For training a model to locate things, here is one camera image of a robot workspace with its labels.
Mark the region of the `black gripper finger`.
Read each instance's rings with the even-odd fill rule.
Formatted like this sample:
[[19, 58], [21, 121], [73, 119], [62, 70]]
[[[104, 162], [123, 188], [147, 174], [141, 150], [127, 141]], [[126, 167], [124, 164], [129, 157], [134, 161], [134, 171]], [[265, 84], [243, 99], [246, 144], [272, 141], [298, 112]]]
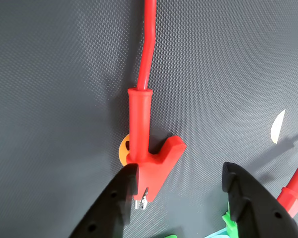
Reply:
[[72, 238], [121, 238], [138, 194], [139, 165], [127, 164], [105, 187], [75, 227]]
[[298, 226], [285, 208], [247, 170], [225, 162], [222, 189], [240, 238], [298, 238]]

